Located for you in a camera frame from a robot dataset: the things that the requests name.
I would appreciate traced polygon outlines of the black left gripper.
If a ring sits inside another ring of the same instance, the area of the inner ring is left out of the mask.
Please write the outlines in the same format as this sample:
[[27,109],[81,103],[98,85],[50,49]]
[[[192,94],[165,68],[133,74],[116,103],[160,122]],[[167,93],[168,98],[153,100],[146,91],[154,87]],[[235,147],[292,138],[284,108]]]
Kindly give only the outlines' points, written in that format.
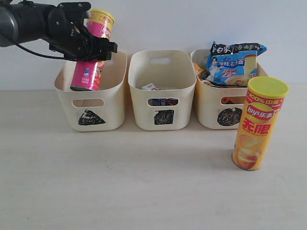
[[53,8],[47,18],[49,48],[61,52],[67,59],[111,60],[112,53],[118,51],[118,45],[108,38],[93,37],[84,25],[69,22],[62,9]]

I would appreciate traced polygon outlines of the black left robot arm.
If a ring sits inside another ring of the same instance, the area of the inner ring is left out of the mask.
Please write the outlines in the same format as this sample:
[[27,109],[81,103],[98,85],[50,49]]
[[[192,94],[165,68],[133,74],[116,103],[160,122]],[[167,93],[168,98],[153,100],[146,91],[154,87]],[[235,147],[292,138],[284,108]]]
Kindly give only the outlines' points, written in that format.
[[89,2],[62,2],[59,5],[23,0],[0,2],[0,46],[15,45],[42,58],[52,58],[29,50],[23,43],[42,39],[49,50],[62,54],[59,60],[110,60],[118,50],[115,42],[92,35],[84,26],[89,18]]

